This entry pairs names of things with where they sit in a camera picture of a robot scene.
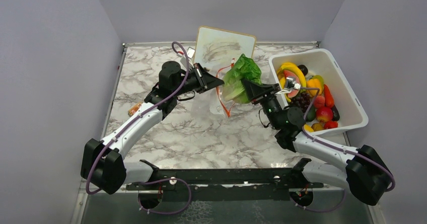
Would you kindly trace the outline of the green lettuce head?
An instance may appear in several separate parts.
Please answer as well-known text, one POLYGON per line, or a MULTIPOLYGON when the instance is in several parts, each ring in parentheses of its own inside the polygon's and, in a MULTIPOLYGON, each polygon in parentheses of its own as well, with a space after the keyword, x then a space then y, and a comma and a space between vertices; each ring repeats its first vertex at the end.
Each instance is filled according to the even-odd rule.
POLYGON ((249 104, 250 100, 242 80, 261 84, 261 74, 261 69, 255 61, 245 54, 241 54, 234 66, 227 71, 223 78, 222 99, 226 102, 234 101, 237 104, 249 104))

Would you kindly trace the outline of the clear zip top bag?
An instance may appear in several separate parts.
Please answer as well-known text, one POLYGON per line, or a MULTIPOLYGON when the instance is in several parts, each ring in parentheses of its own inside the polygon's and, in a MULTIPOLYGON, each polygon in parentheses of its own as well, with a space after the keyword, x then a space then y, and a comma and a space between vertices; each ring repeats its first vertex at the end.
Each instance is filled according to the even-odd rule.
MULTIPOLYGON (((232 58, 229 63, 219 63, 207 68, 206 71, 211 75, 223 79, 225 74, 234 66, 236 59, 232 58)), ((216 119, 228 118, 231 116, 231 109, 235 105, 233 101, 224 102, 222 97, 223 86, 216 87, 202 94, 196 94, 193 99, 190 115, 193 118, 216 119)))

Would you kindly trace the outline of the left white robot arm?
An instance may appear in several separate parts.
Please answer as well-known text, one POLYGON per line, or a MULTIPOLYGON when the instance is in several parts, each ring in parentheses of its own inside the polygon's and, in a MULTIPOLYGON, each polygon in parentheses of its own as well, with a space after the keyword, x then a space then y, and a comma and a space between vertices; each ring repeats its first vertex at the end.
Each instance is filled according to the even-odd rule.
POLYGON ((108 194, 124 184, 140 182, 146 189, 158 184, 155 166, 147 161, 124 163, 124 158, 141 137, 164 120, 175 108, 178 96, 204 93, 224 84, 206 72, 200 64, 185 71, 175 61, 167 61, 159 72, 159 81, 137 111, 117 130, 101 140, 90 139, 84 148, 81 177, 108 194))

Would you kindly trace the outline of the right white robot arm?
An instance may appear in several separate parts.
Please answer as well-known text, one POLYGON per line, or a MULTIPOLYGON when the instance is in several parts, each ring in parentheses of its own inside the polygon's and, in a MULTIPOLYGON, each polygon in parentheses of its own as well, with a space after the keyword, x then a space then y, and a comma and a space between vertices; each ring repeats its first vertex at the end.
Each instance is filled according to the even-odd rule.
POLYGON ((277 96, 302 90, 293 78, 287 78, 285 89, 279 84, 257 84, 241 80, 250 102, 260 104, 270 126, 277 130, 280 147, 322 160, 302 161, 291 172, 291 182, 297 187, 307 183, 323 183, 350 192, 364 204, 374 206, 385 192, 392 191, 396 181, 374 148, 345 146, 308 132, 306 114, 299 107, 281 107, 277 96))

